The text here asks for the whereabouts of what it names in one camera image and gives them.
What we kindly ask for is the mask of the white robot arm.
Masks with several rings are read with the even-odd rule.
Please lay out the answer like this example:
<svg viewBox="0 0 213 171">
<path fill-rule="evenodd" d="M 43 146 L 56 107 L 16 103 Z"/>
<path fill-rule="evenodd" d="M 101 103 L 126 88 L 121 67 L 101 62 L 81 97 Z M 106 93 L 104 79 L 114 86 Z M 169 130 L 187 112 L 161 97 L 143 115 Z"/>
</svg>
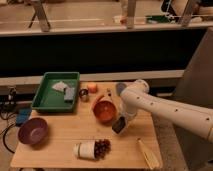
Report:
<svg viewBox="0 0 213 171">
<path fill-rule="evenodd" d="M 121 115 L 131 121 L 139 109 L 165 118 L 213 143 L 213 109 L 167 100 L 149 94 L 149 85 L 136 80 L 121 93 Z"/>
</svg>

